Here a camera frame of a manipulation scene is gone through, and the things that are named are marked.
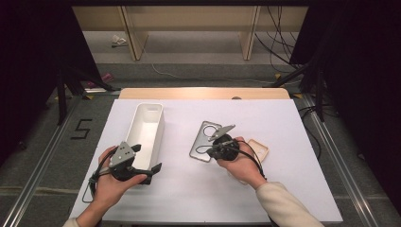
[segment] floor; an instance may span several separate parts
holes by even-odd
[[[275,82],[275,76],[284,76],[291,70],[283,61],[270,57],[269,52],[255,40],[252,58],[242,59],[239,40],[234,32],[151,32],[146,51],[140,61],[132,61],[126,46],[112,47],[113,35],[125,38],[123,32],[85,32],[94,59],[101,74],[111,73],[114,87],[163,87],[163,86],[221,86],[261,87]],[[284,35],[288,44],[294,44],[297,34]],[[271,47],[271,38],[258,33],[266,46]],[[275,44],[273,50],[286,58],[283,46]],[[291,94],[297,94],[299,79],[286,84]],[[117,94],[96,94],[68,99],[68,123],[57,126],[58,104],[56,95],[47,101],[31,133],[24,138],[26,149],[18,149],[0,167],[0,221],[6,221],[16,200],[24,188],[33,185],[33,194],[20,210],[17,218],[20,226],[62,226],[77,198],[86,170],[107,120]],[[298,109],[308,105],[309,94],[303,98],[293,97]],[[325,102],[330,103],[326,94]],[[314,114],[305,118],[305,126],[311,131],[310,141],[316,152],[322,147],[319,163],[329,184],[333,197],[343,215],[344,222],[327,226],[401,226],[401,218],[392,207],[386,194],[377,183],[370,168],[357,156],[358,150],[352,136],[343,125],[334,107],[324,108],[324,126],[333,141],[323,139],[324,131]],[[85,139],[77,125],[90,129]],[[333,151],[327,143],[335,143]],[[336,152],[344,160],[349,174],[342,174],[333,157]],[[38,163],[42,171],[37,171]],[[38,179],[32,172],[40,172]],[[351,177],[355,187],[344,182]],[[356,207],[355,196],[359,191],[370,208],[364,218]],[[120,226],[104,223],[103,226]]]

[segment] hand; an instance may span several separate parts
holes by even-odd
[[[253,151],[244,143],[243,137],[237,137],[235,140],[238,141],[240,150],[247,152],[253,157]],[[248,183],[254,189],[267,182],[266,179],[260,175],[256,164],[244,154],[239,153],[233,161],[219,159],[218,165],[226,168],[235,178]]]
[[[98,158],[99,163],[114,148],[115,146],[106,149]],[[103,167],[109,166],[109,164],[110,158],[104,162]],[[120,201],[130,187],[141,183],[146,178],[147,175],[140,174],[125,182],[120,182],[111,174],[100,176],[96,184],[94,200],[77,218],[78,225],[80,227],[95,226],[103,215]]]

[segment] sleeve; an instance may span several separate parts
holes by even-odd
[[[77,223],[76,218],[70,218],[67,221],[65,221],[65,223],[62,227],[79,227],[79,225]]]
[[[280,227],[323,226],[281,183],[264,183],[256,189],[261,205]]]

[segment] white bin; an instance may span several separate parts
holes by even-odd
[[[133,167],[150,170],[158,164],[157,159],[164,128],[165,119],[161,104],[141,103],[136,107],[126,140],[130,146],[136,144],[142,146],[141,150],[136,153]]]

